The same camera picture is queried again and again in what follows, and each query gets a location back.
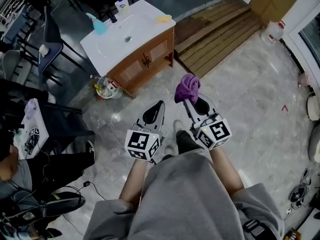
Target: small red object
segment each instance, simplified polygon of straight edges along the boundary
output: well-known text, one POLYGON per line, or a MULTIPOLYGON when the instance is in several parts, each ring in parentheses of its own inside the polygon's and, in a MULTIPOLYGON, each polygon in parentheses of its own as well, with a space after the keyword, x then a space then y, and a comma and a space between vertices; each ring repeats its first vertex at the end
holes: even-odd
POLYGON ((284 105, 281 110, 282 110, 282 111, 286 110, 287 112, 289 112, 289 111, 288 111, 288 108, 287 108, 287 105, 284 105))

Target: black shoe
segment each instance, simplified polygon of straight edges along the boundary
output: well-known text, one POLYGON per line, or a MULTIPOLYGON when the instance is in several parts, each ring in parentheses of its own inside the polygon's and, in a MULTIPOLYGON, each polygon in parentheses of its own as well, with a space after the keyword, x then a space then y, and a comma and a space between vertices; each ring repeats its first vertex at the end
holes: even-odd
POLYGON ((44 239, 50 239, 60 237, 62 236, 62 233, 55 228, 47 228, 42 232, 39 232, 39 235, 41 235, 44 239))
POLYGON ((93 156, 94 162, 96 162, 95 146, 90 140, 85 143, 85 153, 93 156))

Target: yellow sponge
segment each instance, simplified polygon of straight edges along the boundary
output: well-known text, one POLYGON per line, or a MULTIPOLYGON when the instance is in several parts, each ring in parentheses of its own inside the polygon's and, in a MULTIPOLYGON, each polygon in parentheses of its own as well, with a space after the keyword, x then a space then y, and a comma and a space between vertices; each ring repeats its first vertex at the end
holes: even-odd
POLYGON ((167 23, 170 22, 172 19, 171 15, 159 16, 155 19, 158 23, 167 23))

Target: gray shirt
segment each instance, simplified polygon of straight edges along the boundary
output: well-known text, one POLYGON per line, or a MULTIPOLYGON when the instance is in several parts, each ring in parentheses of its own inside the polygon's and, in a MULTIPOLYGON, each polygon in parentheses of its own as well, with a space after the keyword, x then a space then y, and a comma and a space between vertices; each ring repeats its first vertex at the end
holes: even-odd
POLYGON ((123 200, 97 202, 84 240, 251 240, 242 225, 253 219, 282 239, 284 221, 264 185, 231 199, 207 154, 196 149, 155 165, 136 212, 123 200))
POLYGON ((0 179, 0 200, 7 198, 11 194, 17 191, 17 187, 32 191, 31 173, 27 160, 19 160, 17 164, 17 171, 12 177, 11 182, 2 181, 0 179))

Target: bag strap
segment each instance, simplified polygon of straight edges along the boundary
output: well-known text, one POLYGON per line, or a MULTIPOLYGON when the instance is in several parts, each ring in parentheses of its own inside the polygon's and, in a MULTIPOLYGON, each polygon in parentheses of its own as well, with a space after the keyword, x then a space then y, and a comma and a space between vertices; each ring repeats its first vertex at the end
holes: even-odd
POLYGON ((255 240, 277 240, 271 229, 256 219, 249 220, 242 227, 255 240))

